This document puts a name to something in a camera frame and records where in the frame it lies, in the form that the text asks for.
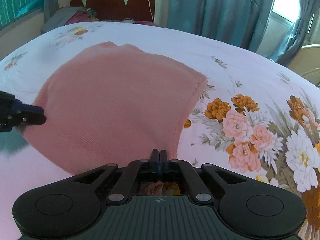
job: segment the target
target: cable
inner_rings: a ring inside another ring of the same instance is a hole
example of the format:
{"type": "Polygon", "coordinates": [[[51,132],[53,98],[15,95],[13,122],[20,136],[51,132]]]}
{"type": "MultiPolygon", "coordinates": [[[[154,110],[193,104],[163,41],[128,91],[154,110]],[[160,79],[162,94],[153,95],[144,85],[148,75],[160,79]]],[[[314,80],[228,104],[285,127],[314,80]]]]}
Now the cable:
{"type": "Polygon", "coordinates": [[[153,18],[153,14],[152,14],[152,11],[151,11],[151,4],[150,4],[150,0],[148,0],[148,3],[149,3],[149,9],[150,9],[150,13],[151,13],[151,17],[152,17],[152,22],[154,23],[155,20],[153,18]]]}

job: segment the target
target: metal screw head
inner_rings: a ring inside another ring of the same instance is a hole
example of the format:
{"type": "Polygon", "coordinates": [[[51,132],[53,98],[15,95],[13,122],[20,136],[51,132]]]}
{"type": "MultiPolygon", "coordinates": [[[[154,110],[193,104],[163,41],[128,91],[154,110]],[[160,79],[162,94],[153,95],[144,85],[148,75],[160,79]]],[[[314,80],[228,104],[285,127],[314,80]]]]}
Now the metal screw head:
{"type": "Polygon", "coordinates": [[[124,196],[122,194],[115,193],[109,195],[108,199],[111,201],[121,201],[124,199],[124,196]]]}
{"type": "Polygon", "coordinates": [[[200,193],[196,196],[196,199],[199,201],[209,201],[212,197],[207,193],[200,193]]]}

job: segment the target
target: wooden headboard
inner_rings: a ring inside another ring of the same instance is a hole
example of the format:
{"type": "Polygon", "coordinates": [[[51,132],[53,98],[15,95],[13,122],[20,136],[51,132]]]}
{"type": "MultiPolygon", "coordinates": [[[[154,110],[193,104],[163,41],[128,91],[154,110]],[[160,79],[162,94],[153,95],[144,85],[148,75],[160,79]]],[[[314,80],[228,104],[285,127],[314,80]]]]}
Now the wooden headboard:
{"type": "Polygon", "coordinates": [[[100,21],[130,18],[135,21],[149,21],[160,25],[162,0],[71,0],[70,6],[84,6],[93,9],[100,21]]]}

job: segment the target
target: pink cloth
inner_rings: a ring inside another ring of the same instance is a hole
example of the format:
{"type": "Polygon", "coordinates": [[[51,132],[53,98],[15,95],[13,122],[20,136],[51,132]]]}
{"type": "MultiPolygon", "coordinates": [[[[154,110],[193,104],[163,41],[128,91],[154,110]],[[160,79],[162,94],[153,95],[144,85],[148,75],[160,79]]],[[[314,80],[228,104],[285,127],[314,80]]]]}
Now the pink cloth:
{"type": "Polygon", "coordinates": [[[156,25],[153,22],[147,22],[147,21],[137,21],[137,24],[142,24],[142,25],[149,25],[149,26],[156,26],[158,27],[158,25],[156,25]]]}
{"type": "Polygon", "coordinates": [[[94,45],[62,65],[34,104],[47,121],[24,137],[58,167],[78,174],[107,163],[127,166],[165,149],[170,159],[207,84],[171,58],[126,44],[94,45]]]}

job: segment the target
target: white bedsheet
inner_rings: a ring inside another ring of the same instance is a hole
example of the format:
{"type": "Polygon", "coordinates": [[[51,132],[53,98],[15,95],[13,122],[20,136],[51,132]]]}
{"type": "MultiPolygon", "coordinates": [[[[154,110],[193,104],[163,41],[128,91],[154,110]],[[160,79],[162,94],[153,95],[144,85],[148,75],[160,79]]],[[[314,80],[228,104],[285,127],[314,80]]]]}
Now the white bedsheet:
{"type": "MultiPolygon", "coordinates": [[[[292,71],[244,49],[145,25],[67,25],[34,39],[3,59],[0,90],[31,104],[59,66],[83,49],[105,41],[116,45],[129,43],[145,52],[171,57],[208,77],[207,91],[181,134],[178,159],[196,167],[214,163],[284,187],[304,199],[308,199],[309,192],[320,195],[320,145],[316,141],[319,89],[292,71]]],[[[11,214],[15,199],[34,187],[70,174],[23,141],[16,149],[7,146],[0,150],[0,239],[15,240],[20,237],[11,214]]],[[[311,204],[309,213],[312,208],[317,209],[317,203],[311,204]]],[[[310,239],[313,235],[318,239],[316,223],[318,219],[310,218],[301,237],[310,239]]]]}

